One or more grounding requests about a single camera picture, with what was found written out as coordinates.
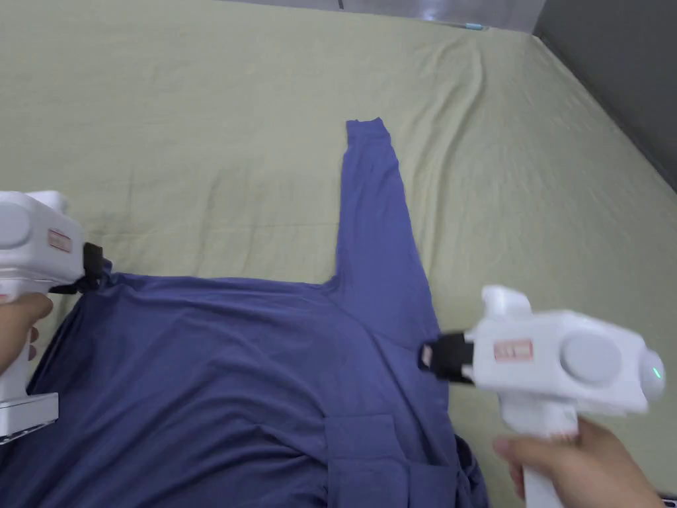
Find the blue shirt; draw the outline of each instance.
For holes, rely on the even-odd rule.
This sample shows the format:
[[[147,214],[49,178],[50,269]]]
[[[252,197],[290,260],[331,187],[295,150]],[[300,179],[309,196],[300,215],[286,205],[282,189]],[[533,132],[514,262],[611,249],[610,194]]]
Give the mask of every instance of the blue shirt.
[[[349,121],[324,284],[108,273],[30,385],[60,419],[0,449],[6,507],[484,507],[390,136]]]

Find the shirt pocket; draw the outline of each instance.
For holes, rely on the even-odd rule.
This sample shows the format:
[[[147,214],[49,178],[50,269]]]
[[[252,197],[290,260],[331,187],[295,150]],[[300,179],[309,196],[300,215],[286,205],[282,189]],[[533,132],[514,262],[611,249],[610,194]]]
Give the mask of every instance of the shirt pocket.
[[[327,417],[324,430],[329,508],[457,504],[458,468],[408,461],[391,415]]]

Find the human hand holding device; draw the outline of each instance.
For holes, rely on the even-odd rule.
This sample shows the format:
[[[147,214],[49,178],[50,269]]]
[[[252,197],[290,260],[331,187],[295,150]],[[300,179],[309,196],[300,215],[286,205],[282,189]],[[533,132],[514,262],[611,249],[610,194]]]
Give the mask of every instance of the human hand holding device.
[[[33,325],[47,317],[51,309],[51,300],[38,293],[0,305],[0,375],[19,357],[29,334],[31,342],[37,339]]]
[[[494,450],[510,465],[524,499],[524,468],[552,480],[565,508],[662,508],[649,481],[610,431],[579,418],[576,445],[538,438],[498,438]]]

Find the red label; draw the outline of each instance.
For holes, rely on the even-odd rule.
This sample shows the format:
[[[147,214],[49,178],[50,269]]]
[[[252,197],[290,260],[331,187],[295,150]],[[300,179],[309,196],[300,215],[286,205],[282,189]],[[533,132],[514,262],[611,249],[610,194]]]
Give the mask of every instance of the red label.
[[[494,344],[494,358],[497,362],[531,362],[533,342],[528,339],[497,342]]]
[[[57,230],[47,230],[47,241],[50,246],[59,249],[60,251],[70,254],[72,250],[73,242],[70,241],[70,238],[65,234],[60,233]]]

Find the mattress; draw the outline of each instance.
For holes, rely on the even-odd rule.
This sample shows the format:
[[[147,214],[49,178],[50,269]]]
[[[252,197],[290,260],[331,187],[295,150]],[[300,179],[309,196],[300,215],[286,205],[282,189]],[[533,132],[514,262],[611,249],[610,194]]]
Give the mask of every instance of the mattress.
[[[300,282],[334,270],[345,121],[382,117],[443,329],[472,326],[501,283],[677,360],[677,196],[532,36],[210,0],[3,1],[0,111],[2,188],[64,193],[117,270]],[[71,305],[41,324],[41,351]],[[667,490],[671,388],[648,416],[604,420]],[[496,397],[453,387],[450,416],[501,499]]]

